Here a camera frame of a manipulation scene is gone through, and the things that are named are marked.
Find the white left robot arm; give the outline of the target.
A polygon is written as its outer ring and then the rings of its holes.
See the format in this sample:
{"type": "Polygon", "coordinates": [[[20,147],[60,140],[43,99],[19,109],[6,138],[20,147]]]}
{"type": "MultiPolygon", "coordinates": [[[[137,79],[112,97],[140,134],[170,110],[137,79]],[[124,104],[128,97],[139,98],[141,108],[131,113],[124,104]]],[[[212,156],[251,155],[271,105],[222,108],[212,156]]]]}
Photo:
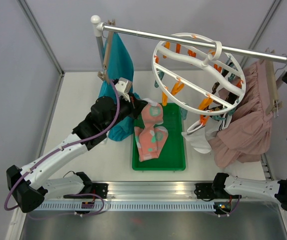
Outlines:
{"type": "Polygon", "coordinates": [[[50,180],[50,176],[105,140],[107,132],[126,117],[136,119],[147,104],[133,94],[129,99],[121,96],[117,102],[108,96],[98,98],[85,119],[53,150],[23,167],[12,165],[6,170],[7,197],[13,197],[23,213],[32,212],[47,199],[88,198],[93,187],[85,173],[77,172],[68,179],[50,180]]]}

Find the brown argyle sock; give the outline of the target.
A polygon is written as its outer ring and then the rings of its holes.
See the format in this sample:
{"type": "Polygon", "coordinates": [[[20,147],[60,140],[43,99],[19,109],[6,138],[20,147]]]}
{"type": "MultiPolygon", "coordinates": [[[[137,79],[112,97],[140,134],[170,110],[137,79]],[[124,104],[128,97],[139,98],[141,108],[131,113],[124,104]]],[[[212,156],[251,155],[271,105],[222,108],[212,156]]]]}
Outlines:
{"type": "Polygon", "coordinates": [[[214,95],[217,92],[219,85],[220,85],[220,83],[218,81],[213,84],[213,86],[211,88],[211,94],[212,95],[214,95]]]}
{"type": "MultiPolygon", "coordinates": [[[[218,96],[231,105],[233,105],[235,103],[235,101],[239,99],[239,97],[237,95],[235,95],[232,92],[228,92],[228,91],[224,90],[223,88],[218,92],[218,96]]],[[[211,111],[219,111],[219,110],[222,110],[225,108],[226,107],[223,106],[222,104],[220,104],[219,102],[214,101],[213,103],[210,104],[208,109],[211,111]]]]}

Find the white round clip hanger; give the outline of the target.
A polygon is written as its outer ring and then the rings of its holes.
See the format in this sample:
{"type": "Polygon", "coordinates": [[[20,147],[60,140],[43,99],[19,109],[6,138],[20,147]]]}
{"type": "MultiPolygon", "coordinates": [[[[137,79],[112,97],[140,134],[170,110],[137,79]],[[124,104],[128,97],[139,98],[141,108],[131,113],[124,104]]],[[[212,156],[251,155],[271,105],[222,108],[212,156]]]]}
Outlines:
{"type": "MultiPolygon", "coordinates": [[[[176,37],[193,39],[196,33],[175,33],[176,37]]],[[[196,34],[200,41],[214,41],[196,34]]],[[[161,103],[175,103],[182,109],[200,116],[224,115],[234,110],[246,94],[244,72],[235,57],[222,51],[222,44],[214,41],[215,48],[210,50],[159,41],[153,50],[151,67],[155,82],[162,92],[161,103]],[[220,85],[215,94],[212,86],[220,85]],[[224,89],[238,96],[234,104],[219,97],[224,89]],[[209,106],[214,102],[225,109],[212,111],[209,106]]]]}

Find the white striped sock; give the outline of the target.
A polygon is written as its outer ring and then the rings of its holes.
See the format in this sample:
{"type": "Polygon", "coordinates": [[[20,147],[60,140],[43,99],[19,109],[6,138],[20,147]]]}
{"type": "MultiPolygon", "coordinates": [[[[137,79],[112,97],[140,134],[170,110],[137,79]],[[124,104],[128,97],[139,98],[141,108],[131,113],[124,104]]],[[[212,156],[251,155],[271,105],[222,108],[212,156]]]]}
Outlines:
{"type": "Polygon", "coordinates": [[[194,150],[201,154],[208,154],[212,147],[208,140],[215,137],[218,131],[218,122],[209,119],[206,124],[202,124],[200,120],[193,123],[182,132],[181,135],[193,147],[194,150]]]}
{"type": "Polygon", "coordinates": [[[228,128],[231,121],[232,121],[232,116],[229,114],[223,120],[215,120],[212,117],[210,117],[207,120],[207,123],[205,125],[205,133],[207,135],[210,135],[218,131],[224,130],[228,128]]]}

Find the pink patterned sock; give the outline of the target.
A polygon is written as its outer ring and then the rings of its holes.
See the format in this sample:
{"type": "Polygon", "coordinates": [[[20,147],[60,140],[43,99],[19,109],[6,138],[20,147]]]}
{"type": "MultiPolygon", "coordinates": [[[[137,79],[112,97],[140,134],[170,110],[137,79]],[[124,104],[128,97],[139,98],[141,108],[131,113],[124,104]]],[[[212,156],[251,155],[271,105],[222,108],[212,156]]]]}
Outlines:
{"type": "Polygon", "coordinates": [[[157,159],[159,158],[161,151],[168,139],[169,133],[164,126],[157,126],[154,128],[154,136],[157,149],[151,154],[151,158],[157,159]]]}
{"type": "Polygon", "coordinates": [[[149,98],[144,98],[143,100],[148,102],[141,112],[144,128],[134,127],[140,162],[152,159],[152,153],[157,150],[154,128],[156,128],[155,125],[161,125],[164,122],[163,107],[149,98]]]}

